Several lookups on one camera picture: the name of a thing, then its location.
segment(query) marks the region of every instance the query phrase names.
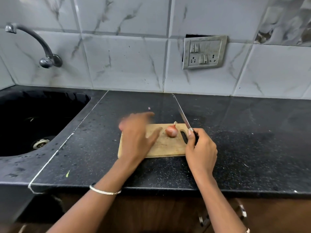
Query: sink drain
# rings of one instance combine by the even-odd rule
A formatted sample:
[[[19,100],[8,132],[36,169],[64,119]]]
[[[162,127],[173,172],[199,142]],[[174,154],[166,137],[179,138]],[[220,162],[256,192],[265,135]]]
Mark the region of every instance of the sink drain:
[[[43,146],[45,146],[50,141],[48,139],[41,139],[39,141],[36,141],[36,143],[32,146],[34,149],[39,149]]]

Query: knife handle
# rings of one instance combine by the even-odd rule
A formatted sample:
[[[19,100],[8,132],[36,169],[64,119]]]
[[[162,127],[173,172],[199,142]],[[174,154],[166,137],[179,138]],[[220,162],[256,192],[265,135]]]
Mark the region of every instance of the knife handle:
[[[195,136],[195,143],[194,143],[194,145],[196,145],[198,140],[199,140],[199,135],[195,131],[193,131],[193,133],[194,133],[194,136]]]

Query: bracelet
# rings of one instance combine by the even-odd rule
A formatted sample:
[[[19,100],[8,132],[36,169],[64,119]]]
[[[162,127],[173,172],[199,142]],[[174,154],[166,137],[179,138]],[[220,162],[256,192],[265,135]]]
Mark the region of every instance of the bracelet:
[[[107,194],[107,195],[116,195],[116,194],[120,194],[121,193],[121,190],[118,191],[118,192],[106,192],[106,191],[102,191],[102,190],[98,190],[96,188],[93,187],[94,184],[91,184],[90,185],[90,189],[97,192],[97,193],[100,193],[100,194]]]

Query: switch board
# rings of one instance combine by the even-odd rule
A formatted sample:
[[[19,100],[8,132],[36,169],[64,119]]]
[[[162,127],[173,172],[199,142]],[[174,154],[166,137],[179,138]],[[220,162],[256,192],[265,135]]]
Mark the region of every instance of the switch board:
[[[222,66],[228,36],[185,38],[185,69],[216,68]]]

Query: granite countertop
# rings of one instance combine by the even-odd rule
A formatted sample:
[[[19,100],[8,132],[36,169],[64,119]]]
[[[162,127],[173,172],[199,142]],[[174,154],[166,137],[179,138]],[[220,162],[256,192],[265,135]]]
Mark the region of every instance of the granite countertop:
[[[23,88],[5,89],[0,96]],[[27,186],[32,182],[31,188],[39,193],[85,192],[117,160],[121,117],[150,107],[155,113],[154,123],[183,122],[171,94],[53,90],[86,93],[91,101],[43,148],[0,157],[0,184]],[[217,144],[214,176],[225,196],[311,196],[311,101],[185,94],[176,97],[192,127],[204,128]],[[145,159],[122,192],[200,195],[185,157]]]

